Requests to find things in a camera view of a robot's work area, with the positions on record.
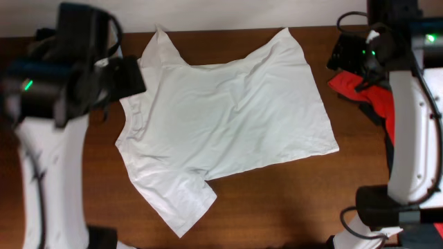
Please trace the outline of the white t-shirt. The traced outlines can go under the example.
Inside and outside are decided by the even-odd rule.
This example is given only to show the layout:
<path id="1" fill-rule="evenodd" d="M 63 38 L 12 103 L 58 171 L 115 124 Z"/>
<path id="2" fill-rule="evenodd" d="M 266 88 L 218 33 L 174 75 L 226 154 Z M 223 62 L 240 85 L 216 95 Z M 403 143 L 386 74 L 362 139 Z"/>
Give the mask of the white t-shirt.
<path id="1" fill-rule="evenodd" d="M 129 179 L 182 237 L 215 202 L 208 181 L 339 150 L 300 44 L 283 29 L 243 59 L 192 66 L 157 30 L 121 100 Z"/>

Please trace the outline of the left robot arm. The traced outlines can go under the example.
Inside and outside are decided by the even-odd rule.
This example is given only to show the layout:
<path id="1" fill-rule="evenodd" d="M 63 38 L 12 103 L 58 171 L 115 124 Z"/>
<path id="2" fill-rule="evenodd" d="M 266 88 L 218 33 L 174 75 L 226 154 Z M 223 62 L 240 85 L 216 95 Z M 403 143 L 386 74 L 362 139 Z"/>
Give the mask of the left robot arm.
<path id="1" fill-rule="evenodd" d="M 146 90 L 136 58 L 118 55 L 122 40 L 110 12 L 63 2 L 51 36 L 1 78 L 1 115 L 19 141 L 25 248 L 125 247 L 115 229 L 85 221 L 82 198 L 89 114 Z"/>

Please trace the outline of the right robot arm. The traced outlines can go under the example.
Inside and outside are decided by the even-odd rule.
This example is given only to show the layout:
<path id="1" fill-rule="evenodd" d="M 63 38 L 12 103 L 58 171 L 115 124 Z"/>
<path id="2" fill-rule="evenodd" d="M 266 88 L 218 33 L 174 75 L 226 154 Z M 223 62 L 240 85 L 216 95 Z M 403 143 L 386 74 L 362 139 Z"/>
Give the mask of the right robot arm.
<path id="1" fill-rule="evenodd" d="M 384 125 L 390 177 L 356 191 L 328 248 L 442 247 L 442 18 L 416 1 L 369 1 L 365 30 L 341 30 L 329 86 Z"/>

